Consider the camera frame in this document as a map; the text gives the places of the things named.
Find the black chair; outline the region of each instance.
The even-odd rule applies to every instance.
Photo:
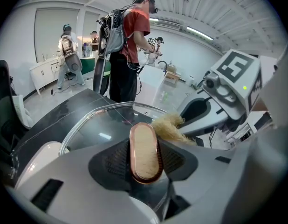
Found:
[[[28,130],[14,107],[8,65],[0,60],[0,167],[13,166],[12,150]]]

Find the ceiling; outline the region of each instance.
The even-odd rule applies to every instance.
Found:
[[[109,12],[133,0],[26,0],[25,3],[39,1],[70,1]],[[171,32],[207,42],[223,53],[237,49],[278,57],[288,41],[276,12],[265,0],[156,0],[156,6],[159,12],[152,14],[152,18],[180,25],[179,31]],[[213,37],[213,41],[189,32],[187,26]]]

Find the scrub brush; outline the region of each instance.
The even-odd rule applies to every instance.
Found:
[[[185,137],[178,130],[178,126],[183,124],[185,120],[177,113],[166,113],[163,116],[155,119],[151,126],[156,134],[167,141],[180,141],[190,145],[197,145],[196,141]]]

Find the floor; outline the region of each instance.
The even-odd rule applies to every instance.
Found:
[[[24,101],[24,106],[30,112],[33,121],[36,123],[56,106],[82,90],[87,88],[92,89],[93,80],[89,78],[93,77],[93,73],[94,72],[92,71],[83,75],[85,79],[85,85],[83,86],[76,84],[75,78],[70,81],[66,80],[63,84],[62,92],[58,93],[60,90],[57,89],[57,83],[53,82],[43,88],[41,96],[39,96],[38,93],[35,93],[26,99]],[[155,98],[153,106],[167,112],[174,112],[181,102],[193,92],[195,92],[195,90],[182,81],[178,81],[176,85],[164,81]],[[199,137],[203,139],[205,147],[210,147],[209,134],[201,135]],[[224,142],[225,137],[225,134],[220,130],[217,130],[212,139],[213,148],[224,150],[230,149],[230,144]]]

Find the black pants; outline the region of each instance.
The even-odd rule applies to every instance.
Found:
[[[132,70],[126,63],[126,57],[119,53],[112,53],[110,99],[116,102],[135,101],[137,93],[137,70]],[[138,63],[130,65],[137,68]]]

